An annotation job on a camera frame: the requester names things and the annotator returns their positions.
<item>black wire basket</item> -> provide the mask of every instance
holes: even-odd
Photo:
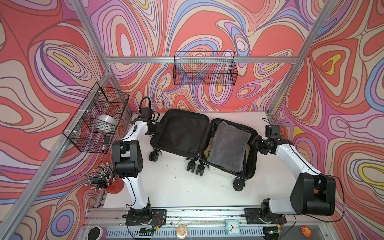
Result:
[[[121,90],[99,86],[93,100],[75,127],[70,131],[64,130],[63,134],[81,152],[106,152],[116,133],[128,100],[129,95]]]
[[[174,84],[234,86],[238,75],[234,56],[233,51],[176,51]]]

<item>patterned wall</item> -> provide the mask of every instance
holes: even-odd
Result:
[[[341,239],[384,239],[383,39],[383,1],[340,1],[273,115],[307,160],[342,180]]]
[[[87,5],[110,56],[173,56],[233,50],[236,56],[296,56],[323,1],[94,0]],[[129,105],[149,96],[156,110],[264,111],[289,64],[239,64],[233,86],[175,86],[173,64],[112,65]]]
[[[0,1],[0,220],[102,75],[67,0]],[[13,239],[73,239],[98,196],[83,187],[97,157],[70,146]]]

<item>clock face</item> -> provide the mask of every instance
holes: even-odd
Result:
[[[228,220],[227,221],[227,231],[228,231],[229,235],[240,234],[239,222],[237,220]]]

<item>gray towel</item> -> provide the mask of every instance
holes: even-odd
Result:
[[[222,121],[215,132],[207,161],[234,172],[241,172],[244,167],[244,153],[250,137],[250,133]]]

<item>bundle of pencils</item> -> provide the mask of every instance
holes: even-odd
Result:
[[[98,169],[94,169],[93,171],[97,172],[98,175],[89,175],[88,183],[85,185],[93,185],[91,189],[94,189],[95,191],[111,186],[116,180],[117,175],[113,172],[108,163],[106,163],[106,166],[101,164],[101,166],[98,166]]]

